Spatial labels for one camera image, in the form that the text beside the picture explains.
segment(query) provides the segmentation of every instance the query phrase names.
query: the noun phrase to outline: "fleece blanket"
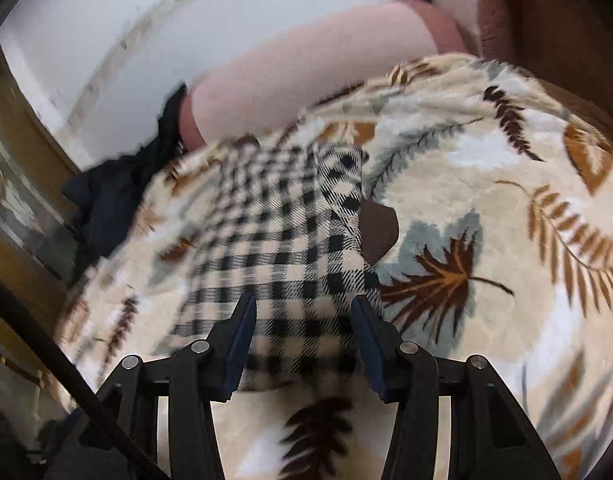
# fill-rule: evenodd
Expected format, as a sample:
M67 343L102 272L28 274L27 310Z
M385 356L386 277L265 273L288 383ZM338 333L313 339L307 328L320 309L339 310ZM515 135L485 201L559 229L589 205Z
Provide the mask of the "fleece blanket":
M612 143L525 72L463 54L403 63L258 139L314 141L361 146L364 198L397 213L399 239L373 267L385 318L434 355L485 355L562 477L583 478L613 437ZM233 150L156 175L125 244L88 272L59 338L93 388L127 354L171 351L203 257L179 212L208 189L192 215L210 221L212 178ZM395 417L358 374L236 392L213 411L226 477L250 480L379 478ZM166 469L165 400L160 422Z

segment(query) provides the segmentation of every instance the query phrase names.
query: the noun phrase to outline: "black and white plaid fabric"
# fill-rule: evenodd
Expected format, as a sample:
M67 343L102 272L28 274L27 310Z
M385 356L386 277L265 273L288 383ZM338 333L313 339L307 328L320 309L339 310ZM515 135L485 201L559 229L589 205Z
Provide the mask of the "black and white plaid fabric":
M360 254L363 157L313 144L247 146L225 160L170 344L206 336L252 291L258 320L241 388L349 378L358 368L351 300L379 305L378 277Z

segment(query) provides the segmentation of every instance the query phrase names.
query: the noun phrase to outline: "pink cushion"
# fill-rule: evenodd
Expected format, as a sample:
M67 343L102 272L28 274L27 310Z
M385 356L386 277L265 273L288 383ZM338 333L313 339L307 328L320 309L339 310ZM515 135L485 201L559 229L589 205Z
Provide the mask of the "pink cushion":
M506 0L433 0L458 22L471 54L516 63Z
M196 128L187 125L182 138L194 150L204 140L284 127L303 107L349 84L412 57L450 51L466 51L455 22L420 0L332 14L210 72L191 92Z

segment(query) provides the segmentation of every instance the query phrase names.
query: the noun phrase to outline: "black cable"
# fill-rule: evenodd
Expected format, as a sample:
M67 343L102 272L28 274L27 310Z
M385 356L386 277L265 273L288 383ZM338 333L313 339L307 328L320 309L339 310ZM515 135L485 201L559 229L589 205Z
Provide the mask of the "black cable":
M170 480L104 408L86 381L29 311L0 283L0 317L24 340L113 445L148 478Z

